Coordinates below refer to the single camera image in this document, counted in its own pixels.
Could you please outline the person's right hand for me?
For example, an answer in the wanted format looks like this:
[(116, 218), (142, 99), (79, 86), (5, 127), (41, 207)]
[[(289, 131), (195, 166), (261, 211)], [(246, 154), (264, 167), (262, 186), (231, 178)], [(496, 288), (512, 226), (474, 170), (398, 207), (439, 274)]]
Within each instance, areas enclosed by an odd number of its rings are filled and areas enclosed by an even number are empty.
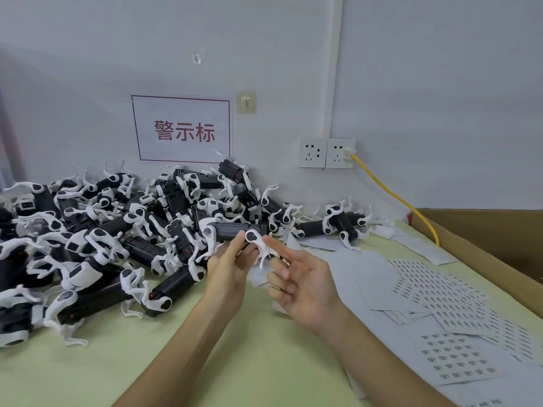
[(294, 321), (327, 340), (346, 312), (328, 263), (270, 236), (263, 241), (279, 254), (270, 261), (268, 294)]

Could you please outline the person's left hand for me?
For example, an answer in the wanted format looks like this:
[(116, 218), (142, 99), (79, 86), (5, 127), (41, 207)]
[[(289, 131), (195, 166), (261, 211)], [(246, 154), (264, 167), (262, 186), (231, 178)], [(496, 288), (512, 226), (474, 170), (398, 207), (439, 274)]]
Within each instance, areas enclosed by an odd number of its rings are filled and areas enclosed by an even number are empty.
[(214, 314), (231, 319), (240, 310), (250, 268), (255, 264), (258, 250), (247, 242), (245, 264), (221, 264), (221, 247), (208, 260), (207, 285), (201, 301)]

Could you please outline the black handheld device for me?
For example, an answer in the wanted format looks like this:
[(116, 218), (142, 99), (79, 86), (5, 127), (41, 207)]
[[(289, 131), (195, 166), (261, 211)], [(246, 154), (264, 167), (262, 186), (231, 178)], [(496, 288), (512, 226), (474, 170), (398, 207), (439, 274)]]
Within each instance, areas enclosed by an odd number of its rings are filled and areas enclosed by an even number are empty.
[(199, 232), (207, 244), (207, 252), (197, 259), (208, 259), (218, 249), (219, 244), (235, 239), (239, 232), (245, 232), (245, 240), (257, 246), (258, 257), (261, 259), (260, 268), (263, 268), (265, 258), (279, 257), (279, 253), (263, 241), (268, 234), (267, 224), (245, 224), (236, 222), (217, 221), (217, 218), (203, 218), (199, 221)]

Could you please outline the person's left forearm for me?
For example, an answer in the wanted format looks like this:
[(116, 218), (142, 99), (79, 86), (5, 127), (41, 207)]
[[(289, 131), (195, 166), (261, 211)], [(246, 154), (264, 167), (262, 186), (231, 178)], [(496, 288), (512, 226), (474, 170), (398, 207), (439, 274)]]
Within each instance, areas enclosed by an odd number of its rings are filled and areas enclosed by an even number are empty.
[(232, 317), (223, 306), (202, 298), (111, 407), (183, 407)]

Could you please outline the person's right forearm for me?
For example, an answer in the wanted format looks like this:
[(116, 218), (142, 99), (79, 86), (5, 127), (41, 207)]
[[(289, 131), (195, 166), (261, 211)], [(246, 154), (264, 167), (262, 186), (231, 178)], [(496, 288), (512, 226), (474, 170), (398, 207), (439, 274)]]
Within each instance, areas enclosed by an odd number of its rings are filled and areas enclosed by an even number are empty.
[(356, 379), (375, 407), (456, 407), (403, 363), (340, 305), (322, 339)]

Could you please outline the white sign with red border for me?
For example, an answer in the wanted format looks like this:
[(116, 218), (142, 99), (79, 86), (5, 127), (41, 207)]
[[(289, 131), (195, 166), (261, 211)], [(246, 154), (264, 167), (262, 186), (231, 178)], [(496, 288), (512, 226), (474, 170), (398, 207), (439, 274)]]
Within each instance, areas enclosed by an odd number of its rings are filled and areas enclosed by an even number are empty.
[(131, 99), (140, 160), (219, 164), (231, 156), (229, 100), (152, 95)]

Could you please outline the pile of black-and-white gadgets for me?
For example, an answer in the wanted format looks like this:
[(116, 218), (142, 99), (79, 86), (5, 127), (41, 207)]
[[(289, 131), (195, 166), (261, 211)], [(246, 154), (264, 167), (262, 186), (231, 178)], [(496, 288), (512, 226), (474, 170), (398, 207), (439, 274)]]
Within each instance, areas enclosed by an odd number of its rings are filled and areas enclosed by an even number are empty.
[(218, 168), (183, 165), (139, 189), (122, 169), (51, 184), (15, 182), (0, 187), (0, 348), (52, 328), (66, 346), (85, 346), (73, 334), (86, 319), (114, 306), (125, 316), (168, 311), (207, 274), (199, 221), (267, 224), (269, 236), (299, 239), (339, 235), (350, 249), (374, 221), (352, 202), (301, 216), (301, 205), (263, 193), (248, 169), (225, 156)]

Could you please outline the sheet of printed labels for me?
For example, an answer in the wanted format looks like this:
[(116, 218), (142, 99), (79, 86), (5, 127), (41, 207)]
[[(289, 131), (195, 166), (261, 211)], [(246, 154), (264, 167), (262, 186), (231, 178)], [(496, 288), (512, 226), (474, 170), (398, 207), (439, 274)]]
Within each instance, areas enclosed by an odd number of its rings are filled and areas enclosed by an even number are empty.
[(467, 335), (423, 334), (420, 356), (432, 371), (437, 386), (470, 383), (497, 378), (499, 367)]
[(514, 323), (502, 319), (492, 309), (468, 303), (427, 301), (424, 307), (431, 311), (445, 331), (453, 334), (497, 336), (506, 328), (514, 330)]
[(487, 307), (479, 311), (491, 328), (489, 335), (481, 336), (483, 340), (506, 350), (521, 363), (543, 367), (543, 346), (528, 329), (501, 318)]
[(480, 307), (489, 299), (484, 292), (451, 275), (434, 271), (421, 261), (389, 259), (400, 276), (391, 290), (428, 308), (431, 303)]

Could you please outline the brown cardboard box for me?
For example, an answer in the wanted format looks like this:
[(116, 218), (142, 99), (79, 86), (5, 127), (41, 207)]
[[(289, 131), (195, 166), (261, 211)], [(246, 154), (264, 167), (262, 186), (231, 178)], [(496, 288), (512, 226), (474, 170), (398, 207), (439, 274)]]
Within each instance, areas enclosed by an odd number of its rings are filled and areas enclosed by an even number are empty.
[(543, 209), (421, 209), (440, 246), (543, 319)]

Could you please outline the white wall socket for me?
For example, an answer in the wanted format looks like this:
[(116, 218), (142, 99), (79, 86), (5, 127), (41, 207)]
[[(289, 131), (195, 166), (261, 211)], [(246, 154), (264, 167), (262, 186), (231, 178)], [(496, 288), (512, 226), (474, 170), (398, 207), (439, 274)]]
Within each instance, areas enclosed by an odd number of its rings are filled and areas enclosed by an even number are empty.
[(346, 148), (356, 150), (356, 140), (352, 138), (329, 138), (327, 141), (325, 169), (352, 169), (355, 162), (343, 160), (343, 150)]
[(299, 168), (325, 168), (327, 138), (299, 138), (296, 166)]

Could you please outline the square beige wall hook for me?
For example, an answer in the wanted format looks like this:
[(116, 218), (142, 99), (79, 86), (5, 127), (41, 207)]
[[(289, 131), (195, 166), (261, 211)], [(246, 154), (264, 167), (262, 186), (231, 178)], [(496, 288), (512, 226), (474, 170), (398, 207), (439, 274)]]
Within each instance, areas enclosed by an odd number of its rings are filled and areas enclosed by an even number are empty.
[(257, 114), (257, 93), (254, 90), (240, 91), (236, 95), (236, 108), (238, 115)]

